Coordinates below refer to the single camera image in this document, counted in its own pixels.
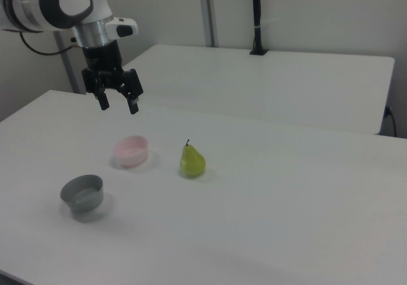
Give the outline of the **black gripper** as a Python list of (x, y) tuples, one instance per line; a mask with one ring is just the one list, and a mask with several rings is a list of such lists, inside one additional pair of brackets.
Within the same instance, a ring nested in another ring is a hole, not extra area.
[(118, 41), (98, 47), (83, 47), (82, 52), (87, 64), (81, 72), (85, 90), (95, 96), (101, 110), (109, 107), (105, 88), (114, 88), (126, 98), (130, 114), (136, 114), (139, 111), (137, 102), (144, 90), (135, 69), (123, 70)]

